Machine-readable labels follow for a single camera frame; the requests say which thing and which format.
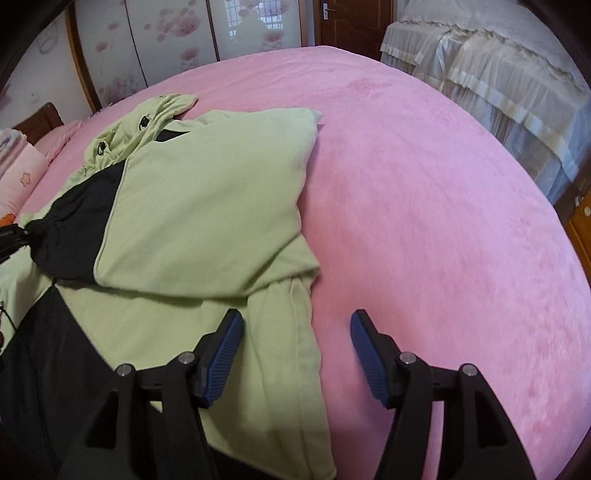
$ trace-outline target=window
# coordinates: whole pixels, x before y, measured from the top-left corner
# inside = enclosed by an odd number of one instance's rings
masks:
[[[285,3],[281,0],[225,0],[230,38],[236,36],[236,27],[243,17],[253,13],[269,30],[283,30],[282,9]]]

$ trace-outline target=wooden cabinet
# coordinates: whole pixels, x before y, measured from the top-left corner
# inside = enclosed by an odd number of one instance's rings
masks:
[[[565,228],[591,283],[591,192],[583,198]]]

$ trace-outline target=white bedspread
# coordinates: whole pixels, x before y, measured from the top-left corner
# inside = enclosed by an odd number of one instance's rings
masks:
[[[570,75],[494,33],[457,26],[396,22],[381,50],[383,63],[474,116],[552,203],[575,181],[591,150],[591,94]]]
[[[410,0],[400,21],[430,22],[494,32],[546,59],[588,90],[578,68],[552,31],[517,0]]]

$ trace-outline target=metal screw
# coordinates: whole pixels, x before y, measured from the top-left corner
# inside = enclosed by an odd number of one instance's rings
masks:
[[[183,365],[188,365],[195,360],[195,354],[193,352],[183,352],[178,356],[178,361]]]
[[[413,364],[417,361],[417,356],[412,352],[402,352],[399,358],[402,363],[407,365]]]
[[[126,375],[129,375],[131,373],[132,368],[130,364],[122,364],[117,367],[116,371],[117,375],[119,375],[120,377],[125,377]]]
[[[462,367],[462,372],[468,377],[475,377],[478,374],[478,369],[472,364],[466,364]]]

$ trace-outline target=door handle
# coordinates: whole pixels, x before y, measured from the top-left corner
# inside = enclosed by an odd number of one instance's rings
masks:
[[[336,12],[333,8],[329,8],[329,4],[324,2],[322,3],[322,18],[324,20],[329,19],[329,12]]]

